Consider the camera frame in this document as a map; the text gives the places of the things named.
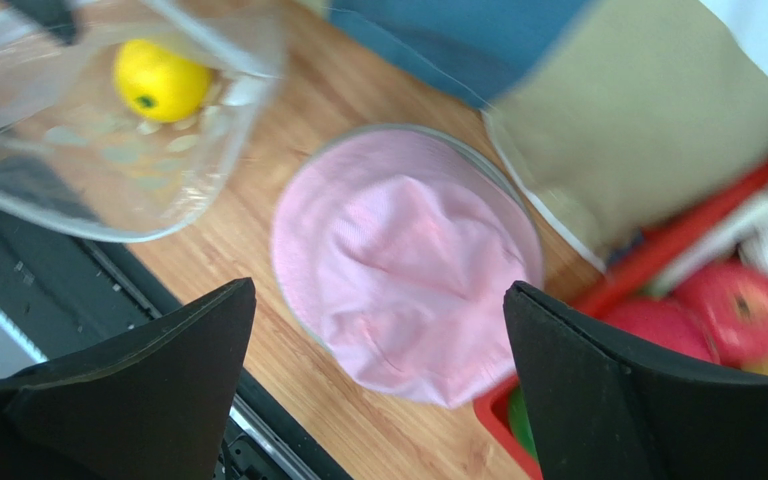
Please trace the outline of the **yellow apple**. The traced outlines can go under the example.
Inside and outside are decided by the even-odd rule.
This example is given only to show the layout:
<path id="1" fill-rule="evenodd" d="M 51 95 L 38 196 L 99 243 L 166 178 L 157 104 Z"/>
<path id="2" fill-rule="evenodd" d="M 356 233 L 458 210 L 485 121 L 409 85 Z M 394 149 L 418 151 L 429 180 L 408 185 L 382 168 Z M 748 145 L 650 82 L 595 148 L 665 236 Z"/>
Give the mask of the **yellow apple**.
<path id="1" fill-rule="evenodd" d="M 156 43 L 122 43 L 113 62 L 119 98 L 137 115 L 159 123 L 191 116 L 210 91 L 213 71 Z"/>

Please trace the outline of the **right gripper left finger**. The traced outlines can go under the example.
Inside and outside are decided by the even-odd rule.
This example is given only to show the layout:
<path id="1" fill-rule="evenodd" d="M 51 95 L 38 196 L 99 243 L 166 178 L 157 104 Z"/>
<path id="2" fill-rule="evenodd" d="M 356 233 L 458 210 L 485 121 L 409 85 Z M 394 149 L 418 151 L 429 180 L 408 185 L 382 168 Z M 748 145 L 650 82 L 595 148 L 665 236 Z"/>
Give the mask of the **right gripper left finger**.
<path id="1" fill-rule="evenodd" d="M 256 308 L 248 278 L 0 379 L 0 479 L 208 479 Z"/>

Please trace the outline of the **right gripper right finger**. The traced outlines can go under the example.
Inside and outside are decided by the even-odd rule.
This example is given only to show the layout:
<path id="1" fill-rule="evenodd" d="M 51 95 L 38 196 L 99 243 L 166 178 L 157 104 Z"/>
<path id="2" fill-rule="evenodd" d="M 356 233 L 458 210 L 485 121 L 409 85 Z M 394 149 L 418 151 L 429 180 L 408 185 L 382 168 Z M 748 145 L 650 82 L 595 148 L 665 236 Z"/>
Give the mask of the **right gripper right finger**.
<path id="1" fill-rule="evenodd" d="M 768 376 L 697 360 L 517 281 L 504 297 L 547 479 L 768 479 Z"/>

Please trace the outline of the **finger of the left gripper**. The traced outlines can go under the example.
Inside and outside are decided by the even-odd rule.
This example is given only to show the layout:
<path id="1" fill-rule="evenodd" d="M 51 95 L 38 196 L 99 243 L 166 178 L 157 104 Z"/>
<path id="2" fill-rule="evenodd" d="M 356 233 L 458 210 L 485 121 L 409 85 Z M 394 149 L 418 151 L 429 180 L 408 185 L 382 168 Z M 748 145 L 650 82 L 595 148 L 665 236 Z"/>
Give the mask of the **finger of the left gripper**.
<path id="1" fill-rule="evenodd" d="M 5 0 L 4 4 L 42 27 L 64 45 L 78 42 L 79 21 L 65 0 Z"/>

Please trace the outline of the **clear dotted zip bag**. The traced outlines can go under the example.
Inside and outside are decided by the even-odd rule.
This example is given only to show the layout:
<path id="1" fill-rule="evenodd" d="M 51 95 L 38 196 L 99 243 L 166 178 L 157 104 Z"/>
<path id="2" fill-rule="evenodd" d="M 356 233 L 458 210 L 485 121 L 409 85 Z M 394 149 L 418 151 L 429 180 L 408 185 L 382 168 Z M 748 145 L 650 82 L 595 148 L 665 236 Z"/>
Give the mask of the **clear dotted zip bag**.
<path id="1" fill-rule="evenodd" d="M 0 7 L 0 210 L 69 235 L 143 242 L 194 221 L 233 173 L 286 63 L 275 1 L 74 1 L 66 45 Z M 146 39 L 212 74 L 178 120 L 133 110 L 113 80 Z"/>

